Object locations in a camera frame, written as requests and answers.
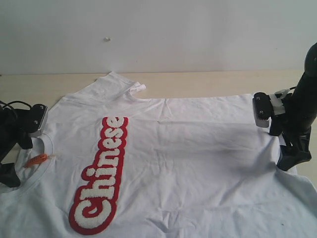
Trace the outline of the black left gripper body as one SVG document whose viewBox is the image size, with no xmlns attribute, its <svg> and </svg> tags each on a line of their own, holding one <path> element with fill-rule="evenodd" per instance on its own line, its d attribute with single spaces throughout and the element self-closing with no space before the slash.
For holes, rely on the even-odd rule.
<svg viewBox="0 0 317 238">
<path fill-rule="evenodd" d="M 33 142 L 25 130 L 24 120 L 30 109 L 0 107 L 0 161 L 18 144 L 22 149 L 31 149 Z"/>
</svg>

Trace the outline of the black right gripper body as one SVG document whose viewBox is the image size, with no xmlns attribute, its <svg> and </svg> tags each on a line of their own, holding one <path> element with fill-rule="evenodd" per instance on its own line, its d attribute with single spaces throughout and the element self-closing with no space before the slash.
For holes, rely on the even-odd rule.
<svg viewBox="0 0 317 238">
<path fill-rule="evenodd" d="M 311 133 L 310 99 L 270 99 L 272 104 L 269 134 L 284 136 L 287 146 L 309 147 Z"/>
</svg>

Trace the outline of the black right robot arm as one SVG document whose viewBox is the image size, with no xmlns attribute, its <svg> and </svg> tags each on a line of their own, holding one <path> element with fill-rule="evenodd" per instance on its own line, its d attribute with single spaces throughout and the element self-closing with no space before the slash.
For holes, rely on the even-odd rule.
<svg viewBox="0 0 317 238">
<path fill-rule="evenodd" d="M 285 113 L 272 117 L 269 134 L 282 135 L 277 167 L 283 171 L 311 160 L 312 123 L 317 118 L 317 45 L 307 52 L 304 73 L 292 94 L 282 99 Z"/>
</svg>

